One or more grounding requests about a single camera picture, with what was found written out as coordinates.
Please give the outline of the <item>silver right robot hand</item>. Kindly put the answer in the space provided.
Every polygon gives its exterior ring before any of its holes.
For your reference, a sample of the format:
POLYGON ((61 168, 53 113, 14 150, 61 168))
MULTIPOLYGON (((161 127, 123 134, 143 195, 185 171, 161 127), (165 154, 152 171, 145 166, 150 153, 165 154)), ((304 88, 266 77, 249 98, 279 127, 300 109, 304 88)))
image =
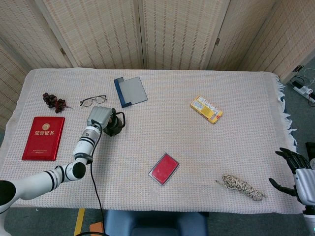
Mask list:
POLYGON ((280 192, 296 197, 305 206, 315 205, 315 171, 311 168, 309 161, 304 156, 281 147, 275 151, 288 164, 294 178, 294 188, 283 187, 274 179, 269 178, 269 182, 280 192))

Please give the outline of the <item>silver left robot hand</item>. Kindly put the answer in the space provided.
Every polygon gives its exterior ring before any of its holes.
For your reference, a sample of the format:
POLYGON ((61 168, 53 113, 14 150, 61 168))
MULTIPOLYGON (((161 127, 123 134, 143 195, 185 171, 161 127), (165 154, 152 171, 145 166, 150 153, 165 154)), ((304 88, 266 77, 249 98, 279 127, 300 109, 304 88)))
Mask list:
POLYGON ((101 130, 109 136, 115 136, 121 132, 122 122, 114 108, 94 106, 88 119, 87 126, 92 125, 92 120, 101 124, 101 130))

